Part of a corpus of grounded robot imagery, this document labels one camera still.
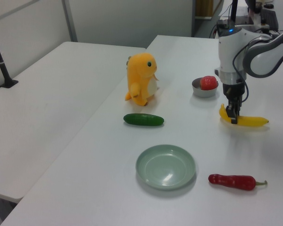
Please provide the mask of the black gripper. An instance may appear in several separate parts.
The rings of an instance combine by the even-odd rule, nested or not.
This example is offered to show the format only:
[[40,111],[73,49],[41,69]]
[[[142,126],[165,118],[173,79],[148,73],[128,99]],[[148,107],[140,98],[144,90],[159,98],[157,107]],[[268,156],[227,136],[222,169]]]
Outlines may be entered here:
[[239,108],[235,105],[242,104],[242,95],[245,93],[244,83],[236,85],[223,84],[223,94],[228,100],[228,106],[226,107],[226,113],[231,118],[232,124],[238,123]]

